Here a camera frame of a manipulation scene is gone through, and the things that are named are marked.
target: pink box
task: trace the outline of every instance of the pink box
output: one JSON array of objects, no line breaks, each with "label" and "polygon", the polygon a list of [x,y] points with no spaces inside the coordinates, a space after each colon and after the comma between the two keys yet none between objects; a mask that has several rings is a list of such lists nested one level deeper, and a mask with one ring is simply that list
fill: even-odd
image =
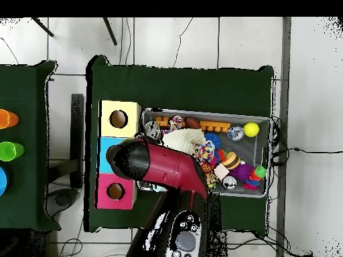
[{"label": "pink box", "polygon": [[[119,200],[111,199],[107,195],[107,188],[112,183],[119,183],[124,188],[124,195]],[[114,173],[99,173],[97,192],[98,203],[95,208],[130,210],[137,197],[137,186],[134,180],[122,179]]]}]

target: black table leg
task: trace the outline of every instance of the black table leg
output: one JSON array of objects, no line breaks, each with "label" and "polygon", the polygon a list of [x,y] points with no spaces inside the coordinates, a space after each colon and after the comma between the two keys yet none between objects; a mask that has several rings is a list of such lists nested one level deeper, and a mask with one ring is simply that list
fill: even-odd
[{"label": "black table leg", "polygon": [[41,23],[41,21],[38,18],[32,18],[44,31],[46,31],[46,33],[53,37],[54,34],[45,26],[43,25],[43,23]]},{"label": "black table leg", "polygon": [[110,33],[110,37],[111,37],[111,39],[113,41],[113,44],[116,46],[117,45],[117,41],[115,40],[115,35],[113,34],[113,31],[112,31],[112,28],[110,26],[109,20],[107,18],[103,18],[103,19],[104,19],[105,25],[107,27],[107,30]]},{"label": "black table leg", "polygon": [[54,163],[48,169],[48,183],[70,174],[70,187],[82,188],[83,184],[83,132],[84,97],[72,94],[70,117],[70,160]]},{"label": "black table leg", "polygon": [[72,94],[72,116],[70,119],[70,160],[78,160],[79,169],[70,174],[71,188],[82,188],[84,146],[84,97]]}]

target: round hole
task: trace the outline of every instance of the round hole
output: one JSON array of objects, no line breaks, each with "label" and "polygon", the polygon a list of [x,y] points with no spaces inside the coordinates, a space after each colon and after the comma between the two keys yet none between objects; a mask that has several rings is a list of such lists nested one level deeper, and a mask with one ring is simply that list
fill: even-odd
[{"label": "round hole", "polygon": [[113,200],[120,200],[124,196],[124,187],[119,183],[112,183],[107,187],[107,195]]},{"label": "round hole", "polygon": [[110,124],[115,128],[124,128],[127,125],[127,114],[125,111],[113,111],[110,115]]}]

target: dark green cloth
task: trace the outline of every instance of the dark green cloth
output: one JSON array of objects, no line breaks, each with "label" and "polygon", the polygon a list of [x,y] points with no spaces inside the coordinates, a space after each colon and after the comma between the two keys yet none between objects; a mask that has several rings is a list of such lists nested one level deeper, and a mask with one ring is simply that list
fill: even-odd
[{"label": "dark green cloth", "polygon": [[45,87],[55,66],[53,61],[37,66],[0,66],[0,108],[19,117],[16,126],[0,130],[0,142],[25,147],[20,158],[0,161],[9,178],[0,196],[0,228],[59,229],[44,211],[48,176]]},{"label": "dark green cloth", "polygon": [[[137,102],[144,108],[168,108],[270,116],[273,69],[195,70],[108,66],[103,56],[87,67],[87,103],[91,106],[89,226],[143,227],[160,193],[139,191],[132,210],[94,208],[99,100]],[[265,231],[266,198],[220,197],[222,229]]]}]

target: green toy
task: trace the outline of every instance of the green toy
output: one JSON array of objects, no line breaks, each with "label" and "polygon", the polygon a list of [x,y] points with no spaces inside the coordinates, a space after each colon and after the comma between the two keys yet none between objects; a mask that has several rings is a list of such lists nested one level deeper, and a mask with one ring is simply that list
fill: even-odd
[{"label": "green toy", "polygon": [[267,174],[267,170],[262,166],[258,165],[255,169],[255,175],[257,175],[260,178],[264,178]]}]

